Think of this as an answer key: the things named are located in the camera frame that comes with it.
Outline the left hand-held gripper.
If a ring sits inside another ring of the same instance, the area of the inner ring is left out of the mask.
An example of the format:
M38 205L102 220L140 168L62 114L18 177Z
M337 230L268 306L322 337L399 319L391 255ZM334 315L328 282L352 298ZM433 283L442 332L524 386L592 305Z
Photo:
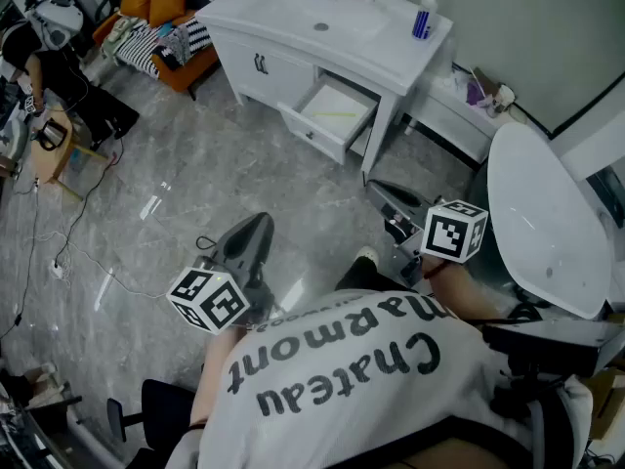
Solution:
M240 221L218 240L212 254L218 265L185 267L167 300L187 323L213 335L266 321L274 306L269 287L259 277L242 287L232 274L258 270L269 257L273 234L274 221L267 212Z

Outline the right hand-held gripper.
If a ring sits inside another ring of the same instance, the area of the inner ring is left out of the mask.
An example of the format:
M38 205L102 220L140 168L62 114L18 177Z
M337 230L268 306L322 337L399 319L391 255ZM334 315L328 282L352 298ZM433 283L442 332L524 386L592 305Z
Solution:
M464 264L481 247L488 212L468 202L456 199L429 207L431 201L423 195L387 181L368 181L366 196L377 209L384 206L385 230L407 258L399 277L409 287L422 278L424 253ZM422 207L429 208L419 225Z

